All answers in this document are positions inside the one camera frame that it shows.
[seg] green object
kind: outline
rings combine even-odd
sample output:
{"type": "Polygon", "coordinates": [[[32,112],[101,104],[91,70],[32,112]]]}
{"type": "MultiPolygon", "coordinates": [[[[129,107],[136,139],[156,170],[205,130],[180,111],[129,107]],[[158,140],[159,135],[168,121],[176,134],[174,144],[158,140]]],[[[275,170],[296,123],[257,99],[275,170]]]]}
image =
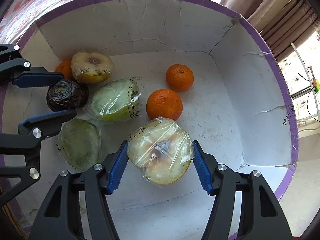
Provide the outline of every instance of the green object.
{"type": "Polygon", "coordinates": [[[125,122],[139,116],[138,85],[132,79],[121,79],[99,88],[86,110],[106,124],[125,122]]]}
{"type": "Polygon", "coordinates": [[[78,118],[63,126],[58,150],[71,166],[81,171],[102,162],[104,157],[100,153],[98,129],[92,123],[78,118]]]}
{"type": "Polygon", "coordinates": [[[320,91],[320,84],[319,84],[319,81],[316,79],[316,85],[314,85],[315,87],[315,92],[316,94],[320,91]]]}

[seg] floor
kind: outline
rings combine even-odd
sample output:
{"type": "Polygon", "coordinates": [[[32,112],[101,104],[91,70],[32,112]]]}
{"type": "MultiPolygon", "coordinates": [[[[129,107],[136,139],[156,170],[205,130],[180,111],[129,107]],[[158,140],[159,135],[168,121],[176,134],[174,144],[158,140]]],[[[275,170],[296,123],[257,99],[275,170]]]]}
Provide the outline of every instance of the floor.
{"type": "Polygon", "coordinates": [[[300,236],[320,208],[320,134],[299,139],[299,161],[280,201],[293,236],[300,236]]]}

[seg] crack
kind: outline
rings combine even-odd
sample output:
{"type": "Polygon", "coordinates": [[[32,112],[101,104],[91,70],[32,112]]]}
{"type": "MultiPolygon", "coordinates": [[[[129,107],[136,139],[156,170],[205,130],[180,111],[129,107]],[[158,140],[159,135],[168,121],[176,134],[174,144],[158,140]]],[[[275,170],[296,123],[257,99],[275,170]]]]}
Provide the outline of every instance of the crack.
{"type": "Polygon", "coordinates": [[[27,107],[26,107],[26,109],[24,110],[24,112],[23,112],[23,119],[25,119],[25,114],[26,114],[26,112],[27,112],[27,110],[28,110],[28,108],[29,108],[29,106],[30,106],[30,102],[31,102],[31,98],[32,98],[32,92],[33,92],[33,88],[31,88],[31,93],[30,93],[30,99],[29,99],[29,102],[28,102],[28,104],[27,104],[27,107]]]}
{"type": "Polygon", "coordinates": [[[285,164],[285,165],[248,165],[249,167],[282,167],[282,168],[289,168],[290,165],[294,165],[293,164],[285,164]]]}
{"type": "Polygon", "coordinates": [[[226,36],[227,35],[227,33],[230,31],[230,29],[233,27],[233,25],[235,25],[234,23],[230,26],[230,28],[228,29],[228,30],[226,30],[226,32],[224,33],[224,35],[222,36],[222,38],[217,42],[217,44],[210,50],[210,52],[209,53],[211,53],[214,49],[215,49],[215,47],[219,44],[219,42],[224,38],[224,36],[226,36]]]}
{"type": "Polygon", "coordinates": [[[197,233],[198,233],[198,232],[195,232],[195,233],[193,233],[193,234],[191,234],[191,235],[185,236],[185,237],[183,237],[183,238],[179,238],[178,240],[182,240],[182,239],[185,239],[185,238],[187,238],[187,237],[194,236],[194,235],[197,234],[197,233]]]}
{"type": "Polygon", "coordinates": [[[287,106],[276,106],[275,108],[273,108],[273,109],[270,109],[270,110],[267,110],[267,111],[261,111],[261,112],[259,112],[259,113],[257,113],[257,114],[255,114],[254,116],[257,116],[258,114],[262,114],[262,113],[268,113],[268,112],[271,112],[271,111],[274,111],[274,110],[277,110],[277,109],[282,109],[282,110],[284,110],[284,109],[286,109],[287,108],[287,106]]]}
{"type": "Polygon", "coordinates": [[[117,43],[113,44],[113,45],[112,45],[112,46],[110,46],[110,47],[106,47],[106,48],[99,49],[99,50],[98,50],[98,52],[101,52],[101,51],[102,51],[102,50],[104,50],[104,49],[110,49],[110,48],[112,48],[112,47],[116,46],[116,45],[117,45],[117,44],[119,44],[119,43],[124,43],[124,42],[135,42],[135,41],[142,41],[142,40],[153,40],[153,41],[159,41],[161,44],[164,44],[164,45],[168,46],[169,48],[171,48],[168,44],[166,44],[166,43],[164,43],[164,42],[160,41],[159,39],[154,39],[154,38],[141,38],[141,39],[130,40],[130,41],[119,41],[119,42],[117,42],[117,43]]]}
{"type": "Polygon", "coordinates": [[[235,170],[235,172],[236,172],[236,171],[239,171],[240,169],[242,169],[242,168],[245,167],[245,166],[248,166],[248,165],[247,165],[247,164],[241,164],[240,167],[235,170]]]}
{"type": "Polygon", "coordinates": [[[146,9],[147,9],[147,5],[144,6],[144,10],[143,10],[143,13],[142,13],[142,17],[141,17],[140,23],[142,23],[142,21],[143,21],[144,15],[146,13],[146,9]]]}
{"type": "Polygon", "coordinates": [[[17,91],[19,87],[17,86],[11,93],[13,94],[15,91],[17,91]]]}
{"type": "Polygon", "coordinates": [[[180,20],[182,20],[182,17],[181,17],[181,3],[182,3],[182,0],[180,0],[180,8],[179,8],[180,20]]]}
{"type": "Polygon", "coordinates": [[[165,29],[165,32],[167,33],[167,36],[168,36],[168,32],[167,32],[167,28],[165,27],[165,21],[167,20],[167,14],[165,13],[165,18],[164,18],[164,29],[165,29]]]}
{"type": "Polygon", "coordinates": [[[124,209],[119,209],[119,210],[110,210],[110,211],[122,211],[122,210],[129,210],[129,209],[135,209],[135,208],[141,208],[141,207],[148,207],[148,206],[153,206],[153,205],[157,205],[157,204],[160,204],[160,203],[164,203],[164,202],[168,202],[168,201],[171,201],[171,200],[174,200],[174,199],[177,199],[177,198],[181,198],[181,197],[184,197],[184,196],[187,196],[187,195],[190,195],[198,190],[202,190],[202,187],[197,189],[197,190],[194,190],[194,191],[191,191],[185,195],[182,195],[182,196],[179,196],[179,197],[175,197],[175,198],[171,198],[171,199],[168,199],[168,200],[165,200],[165,201],[161,201],[161,202],[158,202],[158,203],[154,203],[154,204],[150,204],[150,205],[145,205],[145,206],[139,206],[139,207],[132,207],[132,208],[124,208],[124,209]]]}
{"type": "Polygon", "coordinates": [[[264,57],[264,54],[263,54],[263,53],[254,53],[254,52],[251,52],[251,51],[244,53],[243,56],[246,56],[246,55],[248,55],[248,54],[257,55],[257,56],[260,56],[260,57],[264,57]]]}

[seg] mandarin orange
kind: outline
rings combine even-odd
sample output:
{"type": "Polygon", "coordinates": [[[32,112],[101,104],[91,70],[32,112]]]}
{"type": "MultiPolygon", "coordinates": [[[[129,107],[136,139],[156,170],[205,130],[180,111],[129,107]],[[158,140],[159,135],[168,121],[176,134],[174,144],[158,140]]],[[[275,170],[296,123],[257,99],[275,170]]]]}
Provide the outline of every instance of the mandarin orange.
{"type": "Polygon", "coordinates": [[[56,72],[61,72],[63,73],[63,76],[65,79],[70,80],[70,81],[75,81],[73,75],[72,75],[72,70],[71,70],[71,61],[70,60],[65,60],[59,64],[56,68],[56,72]]]}
{"type": "Polygon", "coordinates": [[[162,116],[176,121],[182,113],[183,105],[176,92],[159,89],[149,96],[146,109],[150,119],[162,116]]]}
{"type": "Polygon", "coordinates": [[[175,64],[168,68],[165,80],[173,91],[185,92],[193,84],[193,72],[186,65],[175,64]]]}

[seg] plastic-wrapped cabbage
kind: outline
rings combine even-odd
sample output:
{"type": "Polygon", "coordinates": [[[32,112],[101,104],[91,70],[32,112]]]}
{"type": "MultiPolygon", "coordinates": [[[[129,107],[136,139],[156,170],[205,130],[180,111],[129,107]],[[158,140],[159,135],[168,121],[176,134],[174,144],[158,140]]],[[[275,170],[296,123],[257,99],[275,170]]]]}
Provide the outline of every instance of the plastic-wrapped cabbage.
{"type": "Polygon", "coordinates": [[[128,157],[147,180],[167,185],[183,176],[194,152],[185,130],[174,120],[158,117],[130,136],[128,157]]]}
{"type": "Polygon", "coordinates": [[[132,79],[121,79],[99,88],[85,110],[106,124],[125,122],[139,116],[138,85],[132,79]]]}
{"type": "Polygon", "coordinates": [[[104,159],[100,152],[98,129],[85,120],[74,118],[61,129],[58,150],[73,167],[86,171],[104,159]]]}

